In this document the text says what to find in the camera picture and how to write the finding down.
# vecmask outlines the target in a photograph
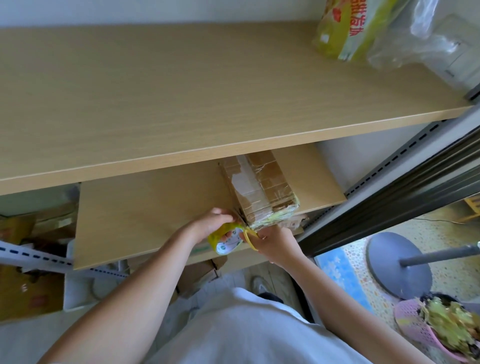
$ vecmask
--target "round gray base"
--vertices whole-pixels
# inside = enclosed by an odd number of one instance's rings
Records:
[[[420,249],[407,238],[394,232],[380,232],[368,242],[367,265],[384,290],[409,300],[430,292],[432,271],[428,264],[402,267],[398,261],[421,254]]]

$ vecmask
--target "person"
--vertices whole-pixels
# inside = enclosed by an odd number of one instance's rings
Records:
[[[234,217],[214,208],[177,230],[157,253],[72,325],[39,363],[139,363],[149,350],[190,251]],[[290,230],[251,242],[303,289],[324,326],[234,288],[207,302],[149,363],[432,364],[353,300],[300,249]]]

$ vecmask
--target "hand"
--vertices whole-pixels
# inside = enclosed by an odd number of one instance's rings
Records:
[[[190,234],[194,244],[198,244],[223,224],[235,220],[234,215],[230,210],[214,207],[190,221],[182,229]]]
[[[305,258],[290,229],[274,225],[261,229],[258,237],[252,234],[248,234],[248,237],[253,246],[270,262],[285,270],[291,263]]]

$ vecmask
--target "forearm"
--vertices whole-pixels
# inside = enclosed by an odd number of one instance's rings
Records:
[[[433,363],[306,257],[293,261],[285,269],[303,289],[325,327],[373,364]]]
[[[151,346],[194,245],[180,230],[77,321],[40,363],[138,363]]]

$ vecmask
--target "black pants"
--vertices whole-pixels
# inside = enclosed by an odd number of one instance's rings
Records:
[[[275,301],[275,302],[283,303],[283,300],[282,300],[280,297],[275,296],[273,293],[270,293],[270,292],[260,293],[260,294],[258,295],[258,297],[261,297],[261,298],[264,298],[264,299],[270,300],[270,301]]]

